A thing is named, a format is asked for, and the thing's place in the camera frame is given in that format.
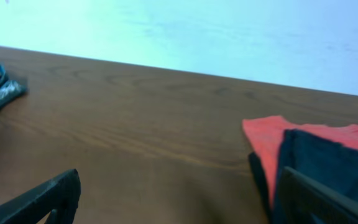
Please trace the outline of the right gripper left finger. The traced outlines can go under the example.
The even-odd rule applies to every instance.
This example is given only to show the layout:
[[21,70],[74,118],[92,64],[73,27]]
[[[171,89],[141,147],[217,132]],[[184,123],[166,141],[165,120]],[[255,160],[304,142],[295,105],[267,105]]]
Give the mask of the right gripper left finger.
[[0,223],[73,223],[81,195],[78,171],[67,170],[0,205]]

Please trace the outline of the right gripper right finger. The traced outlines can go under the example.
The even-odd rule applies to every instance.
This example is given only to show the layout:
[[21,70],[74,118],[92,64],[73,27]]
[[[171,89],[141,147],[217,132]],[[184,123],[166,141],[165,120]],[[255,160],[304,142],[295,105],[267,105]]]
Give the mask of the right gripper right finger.
[[288,223],[317,217],[323,223],[358,223],[358,202],[302,173],[284,168],[277,195]]

